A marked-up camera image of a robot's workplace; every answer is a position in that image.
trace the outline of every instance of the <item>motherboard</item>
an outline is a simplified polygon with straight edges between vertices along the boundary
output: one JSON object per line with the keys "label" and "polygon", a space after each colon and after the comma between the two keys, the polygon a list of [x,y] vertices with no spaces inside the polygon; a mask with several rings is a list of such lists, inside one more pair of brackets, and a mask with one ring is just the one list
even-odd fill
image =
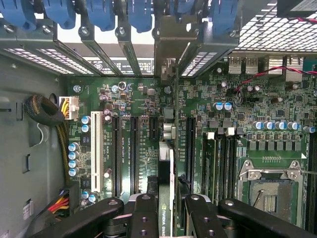
{"label": "motherboard", "polygon": [[316,79],[271,74],[243,84],[249,78],[212,70],[168,85],[70,78],[79,118],[69,124],[69,174],[80,183],[81,208],[152,192],[160,236],[182,235],[186,187],[214,204],[236,198],[304,228],[312,212],[305,171],[312,169]]}

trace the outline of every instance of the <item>chip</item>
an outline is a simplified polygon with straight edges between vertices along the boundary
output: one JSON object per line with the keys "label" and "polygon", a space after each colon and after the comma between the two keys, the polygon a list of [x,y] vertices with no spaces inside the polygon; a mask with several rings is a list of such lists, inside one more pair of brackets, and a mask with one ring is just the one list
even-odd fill
{"label": "chip", "polygon": [[80,188],[81,189],[91,189],[91,178],[90,177],[81,177],[80,178]]}

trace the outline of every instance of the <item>ventilation grille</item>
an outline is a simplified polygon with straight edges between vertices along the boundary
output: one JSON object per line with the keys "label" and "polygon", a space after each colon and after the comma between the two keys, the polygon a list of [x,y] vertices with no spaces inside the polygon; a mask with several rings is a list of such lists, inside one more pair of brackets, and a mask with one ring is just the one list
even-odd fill
{"label": "ventilation grille", "polygon": [[48,60],[42,58],[42,57],[39,57],[31,52],[28,52],[24,49],[4,49],[5,51],[8,51],[10,53],[13,53],[17,56],[20,56],[20,57],[23,57],[27,60],[30,60],[32,62],[35,62],[35,63],[38,63],[42,66],[45,66],[49,69],[52,69],[58,73],[62,73],[62,74],[73,74],[73,72],[61,67],[61,66],[58,66],[57,64],[54,64],[52,62],[49,62]]}
{"label": "ventilation grille", "polygon": [[85,67],[81,66],[80,64],[76,63],[75,61],[71,60],[67,56],[61,54],[60,52],[54,49],[37,49],[37,50],[82,74],[94,74],[88,69],[86,69]]}
{"label": "ventilation grille", "polygon": [[276,1],[241,30],[236,50],[313,52],[317,50],[317,24],[276,17]]}

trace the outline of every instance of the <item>electrolytic capacitor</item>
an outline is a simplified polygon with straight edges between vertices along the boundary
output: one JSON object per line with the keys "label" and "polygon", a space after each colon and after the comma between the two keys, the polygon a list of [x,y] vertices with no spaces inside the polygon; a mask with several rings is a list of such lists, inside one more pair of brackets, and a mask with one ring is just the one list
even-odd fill
{"label": "electrolytic capacitor", "polygon": [[266,130],[272,130],[273,129],[273,123],[270,121],[266,121],[263,123],[263,128]]}
{"label": "electrolytic capacitor", "polygon": [[232,109],[232,104],[231,103],[224,103],[223,104],[223,108],[226,110],[226,111],[230,111]]}
{"label": "electrolytic capacitor", "polygon": [[89,132],[89,130],[90,130],[90,125],[82,125],[81,131],[83,133],[87,133],[87,132]]}
{"label": "electrolytic capacitor", "polygon": [[112,116],[112,112],[109,109],[104,110],[104,115],[105,116]]}
{"label": "electrolytic capacitor", "polygon": [[77,142],[73,142],[68,146],[68,150],[73,152],[75,150],[78,150],[79,144]]}
{"label": "electrolytic capacitor", "polygon": [[222,103],[214,103],[212,107],[217,111],[221,111],[223,109],[223,104]]}
{"label": "electrolytic capacitor", "polygon": [[314,126],[304,126],[303,131],[307,133],[315,133],[316,128]]}
{"label": "electrolytic capacitor", "polygon": [[260,121],[255,121],[252,123],[252,127],[257,130],[261,130],[263,128],[263,124]]}
{"label": "electrolytic capacitor", "polygon": [[78,174],[78,173],[79,173],[79,168],[78,167],[75,167],[73,169],[69,169],[69,171],[68,171],[68,174],[71,177],[76,176],[76,174]]}
{"label": "electrolytic capacitor", "polygon": [[106,172],[104,174],[104,177],[107,179],[111,176],[111,173],[112,173],[112,169],[106,169]]}
{"label": "electrolytic capacitor", "polygon": [[90,190],[90,189],[84,189],[84,190],[83,190],[83,193],[81,194],[81,197],[82,197],[83,199],[88,199],[90,193],[91,193],[91,190]]}
{"label": "electrolytic capacitor", "polygon": [[92,193],[89,195],[88,200],[89,200],[90,202],[97,202],[97,201],[98,201],[98,193],[92,192]]}
{"label": "electrolytic capacitor", "polygon": [[107,124],[110,124],[111,123],[111,117],[110,116],[105,116],[105,122]]}
{"label": "electrolytic capacitor", "polygon": [[68,166],[69,166],[71,169],[73,169],[73,168],[75,168],[76,166],[78,166],[78,164],[79,164],[79,160],[77,160],[77,159],[70,160],[70,161],[68,162]]}
{"label": "electrolytic capacitor", "polygon": [[290,129],[290,130],[297,130],[298,129],[298,123],[297,122],[289,122],[287,124],[287,127]]}
{"label": "electrolytic capacitor", "polygon": [[217,89],[222,89],[225,87],[227,87],[227,82],[225,82],[225,81],[217,84]]}
{"label": "electrolytic capacitor", "polygon": [[84,125],[89,124],[90,121],[91,121],[90,116],[84,116],[84,117],[81,118],[81,123],[84,124]]}
{"label": "electrolytic capacitor", "polygon": [[78,151],[73,151],[73,152],[70,152],[70,153],[68,154],[68,158],[69,158],[70,160],[74,160],[74,159],[76,159],[76,158],[78,158],[78,157],[79,157]]}
{"label": "electrolytic capacitor", "polygon": [[278,103],[281,103],[283,102],[283,99],[281,97],[278,97],[278,98],[272,98],[271,99],[271,103],[272,104],[278,104]]}
{"label": "electrolytic capacitor", "polygon": [[286,129],[286,123],[278,121],[275,123],[275,128],[278,130],[284,130],[284,129]]}
{"label": "electrolytic capacitor", "polygon": [[285,87],[286,92],[297,90],[299,88],[298,84],[293,84]]}
{"label": "electrolytic capacitor", "polygon": [[100,95],[100,96],[99,96],[99,101],[105,102],[105,101],[107,101],[107,100],[108,100],[108,97],[107,97],[106,95]]}

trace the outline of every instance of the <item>white pci slot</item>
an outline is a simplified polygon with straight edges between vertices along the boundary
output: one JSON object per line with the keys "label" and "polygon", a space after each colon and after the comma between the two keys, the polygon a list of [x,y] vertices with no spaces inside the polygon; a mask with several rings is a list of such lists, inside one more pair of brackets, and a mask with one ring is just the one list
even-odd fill
{"label": "white pci slot", "polygon": [[91,112],[91,191],[104,187],[103,112]]}

